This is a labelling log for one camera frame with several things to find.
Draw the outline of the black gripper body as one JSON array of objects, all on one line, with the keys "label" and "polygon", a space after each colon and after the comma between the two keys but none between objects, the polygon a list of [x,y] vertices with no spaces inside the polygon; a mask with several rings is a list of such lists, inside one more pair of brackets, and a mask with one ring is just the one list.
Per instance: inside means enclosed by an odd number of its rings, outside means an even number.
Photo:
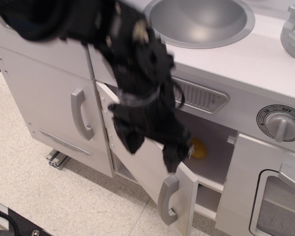
[{"label": "black gripper body", "polygon": [[162,93],[145,105],[130,107],[112,103],[108,109],[113,113],[114,123],[126,123],[145,138],[163,145],[190,145],[191,133],[176,118],[175,105],[173,93]]}]

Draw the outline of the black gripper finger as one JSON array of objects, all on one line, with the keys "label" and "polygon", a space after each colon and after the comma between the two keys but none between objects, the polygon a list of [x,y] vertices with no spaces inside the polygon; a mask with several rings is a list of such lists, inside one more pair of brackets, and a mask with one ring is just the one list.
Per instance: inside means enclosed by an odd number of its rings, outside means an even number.
[{"label": "black gripper finger", "polygon": [[163,160],[168,173],[175,173],[181,162],[189,158],[190,145],[164,145]]},{"label": "black gripper finger", "polygon": [[145,141],[143,135],[126,123],[115,122],[114,128],[122,144],[131,154],[135,154]]}]

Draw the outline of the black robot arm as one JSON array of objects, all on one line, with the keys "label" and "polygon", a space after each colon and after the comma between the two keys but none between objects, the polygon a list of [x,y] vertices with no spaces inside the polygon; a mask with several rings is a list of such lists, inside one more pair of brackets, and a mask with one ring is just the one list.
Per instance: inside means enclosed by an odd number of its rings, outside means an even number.
[{"label": "black robot arm", "polygon": [[0,15],[25,40],[72,38],[100,52],[118,86],[108,108],[130,153],[145,138],[161,143],[169,173],[191,155],[191,133],[174,114],[173,56],[142,12],[119,0],[0,0]]}]

